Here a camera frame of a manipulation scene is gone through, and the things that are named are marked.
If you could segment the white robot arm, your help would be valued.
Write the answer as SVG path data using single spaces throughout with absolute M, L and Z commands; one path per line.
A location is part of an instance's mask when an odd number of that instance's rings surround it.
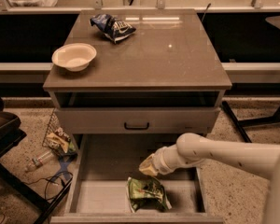
M 175 144 L 161 147 L 140 165 L 145 175 L 168 175 L 206 159 L 219 161 L 270 181 L 262 224 L 280 224 L 280 145 L 213 141 L 195 133 L 180 135 Z

